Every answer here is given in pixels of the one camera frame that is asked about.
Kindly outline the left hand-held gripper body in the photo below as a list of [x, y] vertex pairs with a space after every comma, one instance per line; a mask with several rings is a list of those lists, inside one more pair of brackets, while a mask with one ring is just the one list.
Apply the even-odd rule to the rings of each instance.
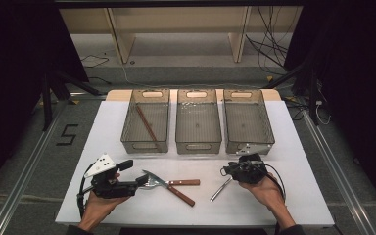
[[134, 196], [138, 188], [136, 181], [118, 181], [117, 167], [113, 159], [104, 153], [84, 173], [84, 178], [91, 177], [91, 186], [86, 192], [93, 191], [104, 199]]

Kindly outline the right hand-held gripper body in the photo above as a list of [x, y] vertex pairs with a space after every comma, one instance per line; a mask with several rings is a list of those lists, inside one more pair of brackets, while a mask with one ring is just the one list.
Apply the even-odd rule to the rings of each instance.
[[259, 155], [259, 146], [247, 144], [237, 152], [239, 159], [237, 167], [231, 167], [232, 178], [242, 183], [257, 184], [266, 175], [267, 170], [264, 161]]

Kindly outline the metal spoon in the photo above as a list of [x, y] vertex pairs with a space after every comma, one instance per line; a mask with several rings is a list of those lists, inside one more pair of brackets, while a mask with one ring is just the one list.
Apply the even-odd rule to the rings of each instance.
[[232, 177], [228, 178], [211, 196], [210, 202], [213, 202], [219, 195], [220, 193], [226, 188], [226, 186], [232, 181]]

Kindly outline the wooden-handled metal fork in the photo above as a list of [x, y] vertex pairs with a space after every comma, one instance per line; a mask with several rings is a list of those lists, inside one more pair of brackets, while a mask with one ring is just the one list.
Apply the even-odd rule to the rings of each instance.
[[[184, 180], [169, 180], [167, 184], [171, 186], [187, 186], [187, 185], [200, 185], [200, 179], [184, 179]], [[148, 181], [141, 186], [141, 189], [150, 190], [157, 186], [160, 186], [160, 182], [154, 179], [152, 176], [149, 177]]]

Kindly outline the translucent grey plastic bin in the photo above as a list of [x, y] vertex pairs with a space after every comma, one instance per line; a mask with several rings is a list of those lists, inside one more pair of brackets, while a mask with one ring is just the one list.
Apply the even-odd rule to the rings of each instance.
[[137, 89], [131, 93], [120, 141], [128, 154], [168, 152], [168, 89]]
[[267, 155], [275, 143], [261, 90], [223, 90], [225, 152]]
[[218, 154], [222, 142], [215, 89], [179, 89], [175, 143], [179, 155]]

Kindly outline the person's left hand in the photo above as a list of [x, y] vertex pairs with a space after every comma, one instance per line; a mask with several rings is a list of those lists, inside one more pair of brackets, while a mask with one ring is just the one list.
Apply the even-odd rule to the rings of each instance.
[[87, 200], [84, 215], [78, 223], [78, 228], [86, 232], [92, 232], [116, 206], [127, 200], [128, 197], [104, 199], [91, 192]]

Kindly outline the black metal stand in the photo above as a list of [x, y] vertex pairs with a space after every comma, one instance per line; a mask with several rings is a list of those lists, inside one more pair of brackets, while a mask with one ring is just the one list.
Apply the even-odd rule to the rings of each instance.
[[273, 89], [294, 77], [296, 81], [293, 85], [293, 93], [295, 95], [302, 95], [305, 91], [308, 91], [309, 117], [315, 125], [319, 125], [318, 105], [316, 104], [316, 102], [319, 101], [319, 92], [317, 89], [317, 72], [315, 69], [318, 59], [319, 56], [317, 52], [312, 49], [298, 66], [263, 86], [263, 89]]
[[102, 92], [91, 87], [88, 84], [74, 78], [61, 70], [50, 70], [46, 72], [42, 79], [42, 102], [44, 109], [44, 126], [43, 130], [46, 131], [53, 121], [53, 112], [51, 104], [51, 92], [62, 101], [66, 101], [71, 97], [71, 93], [66, 87], [67, 83], [70, 83], [92, 95], [101, 96]]

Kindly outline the black curtain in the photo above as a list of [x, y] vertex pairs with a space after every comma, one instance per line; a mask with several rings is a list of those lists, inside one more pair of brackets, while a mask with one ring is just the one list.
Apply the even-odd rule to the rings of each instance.
[[315, 63], [321, 94], [376, 189], [376, 0], [304, 1], [286, 68], [323, 39]]
[[0, 0], [0, 168], [53, 71], [88, 80], [55, 0]]

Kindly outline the beige wooden shelf unit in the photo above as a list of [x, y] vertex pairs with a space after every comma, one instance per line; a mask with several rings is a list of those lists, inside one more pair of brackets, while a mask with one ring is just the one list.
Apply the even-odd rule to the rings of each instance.
[[246, 35], [295, 30], [301, 6], [161, 7], [63, 9], [71, 34], [109, 34], [119, 60], [126, 63], [137, 33], [225, 33], [233, 61], [242, 59]]

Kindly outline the wooden-handled metal knife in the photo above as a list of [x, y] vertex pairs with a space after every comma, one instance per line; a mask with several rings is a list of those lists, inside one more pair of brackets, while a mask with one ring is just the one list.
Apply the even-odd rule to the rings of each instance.
[[160, 185], [162, 185], [164, 188], [166, 188], [168, 191], [172, 192], [175, 196], [177, 196], [179, 199], [184, 201], [186, 204], [188, 204], [190, 207], [195, 206], [195, 201], [193, 201], [191, 198], [183, 194], [182, 192], [178, 191], [173, 186], [169, 185], [165, 181], [163, 181], [161, 178], [157, 177], [154, 173], [143, 169], [143, 172], [147, 173], [154, 181], [158, 182]]

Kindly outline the aluminium floor rail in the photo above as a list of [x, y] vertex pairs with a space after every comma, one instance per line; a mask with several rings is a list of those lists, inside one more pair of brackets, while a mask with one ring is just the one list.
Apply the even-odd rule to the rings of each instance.
[[331, 172], [332, 177], [361, 235], [376, 235], [376, 229], [372, 223], [372, 220], [369, 218], [367, 210], [364, 208], [354, 189], [351, 187], [350, 182], [345, 176], [342, 168], [339, 166], [339, 163], [337, 162], [335, 155], [333, 154], [320, 128], [312, 122], [307, 111], [303, 112], [303, 116], [305, 124], [321, 153], [322, 159]]
[[53, 120], [45, 130], [39, 130], [39, 136], [32, 141], [24, 142], [30, 144], [28, 155], [24, 158], [23, 164], [15, 165], [15, 159], [20, 151], [10, 157], [0, 171], [0, 235], [3, 235], [19, 202], [22, 200], [24, 191], [35, 172], [39, 161], [48, 146], [50, 138], [58, 124], [60, 115], [67, 106], [67, 102], [60, 102], [55, 106]]

